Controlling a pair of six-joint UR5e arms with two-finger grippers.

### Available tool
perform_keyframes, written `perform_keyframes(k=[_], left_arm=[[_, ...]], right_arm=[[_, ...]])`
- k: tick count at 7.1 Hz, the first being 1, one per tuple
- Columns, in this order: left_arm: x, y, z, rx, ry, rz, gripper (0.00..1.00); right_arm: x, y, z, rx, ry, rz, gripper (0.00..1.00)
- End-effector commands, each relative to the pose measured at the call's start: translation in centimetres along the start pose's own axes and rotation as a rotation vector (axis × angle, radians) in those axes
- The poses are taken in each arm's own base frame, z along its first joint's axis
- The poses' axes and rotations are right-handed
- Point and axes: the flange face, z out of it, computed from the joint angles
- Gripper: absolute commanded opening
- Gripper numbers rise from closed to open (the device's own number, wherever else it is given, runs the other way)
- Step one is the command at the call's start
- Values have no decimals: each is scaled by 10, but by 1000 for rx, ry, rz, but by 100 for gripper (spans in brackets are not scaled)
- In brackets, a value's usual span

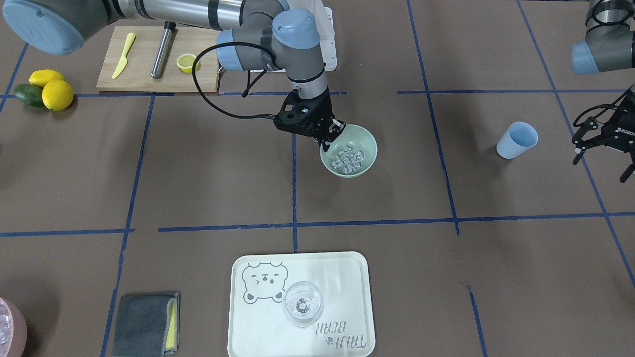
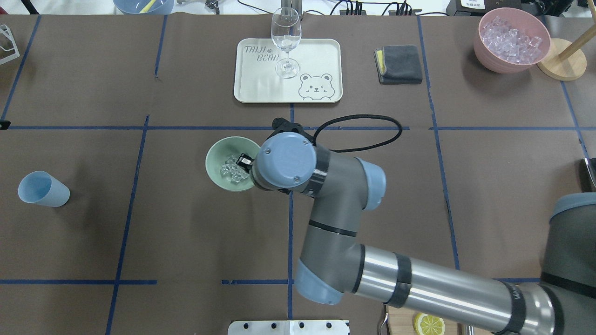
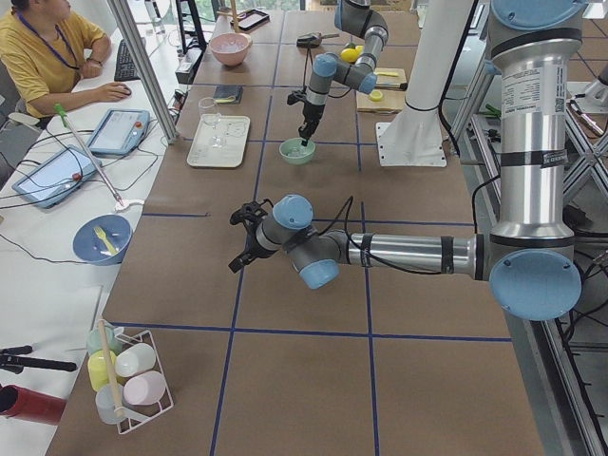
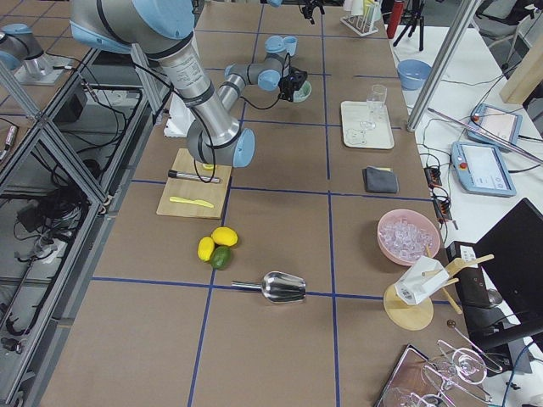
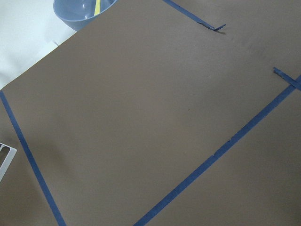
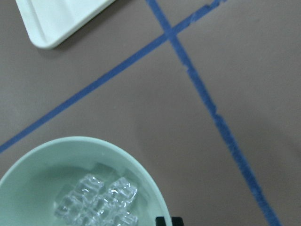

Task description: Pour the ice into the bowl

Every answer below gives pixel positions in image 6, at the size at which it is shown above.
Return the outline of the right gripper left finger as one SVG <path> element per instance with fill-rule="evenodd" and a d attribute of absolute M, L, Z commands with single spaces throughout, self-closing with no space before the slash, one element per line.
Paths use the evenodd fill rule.
<path fill-rule="evenodd" d="M 155 226 L 168 226 L 168 223 L 164 216 L 158 216 L 155 218 Z"/>

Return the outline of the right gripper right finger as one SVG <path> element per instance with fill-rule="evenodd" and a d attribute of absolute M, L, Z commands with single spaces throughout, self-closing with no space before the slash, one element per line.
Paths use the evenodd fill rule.
<path fill-rule="evenodd" d="M 173 226 L 184 226 L 183 219 L 181 217 L 171 217 Z"/>

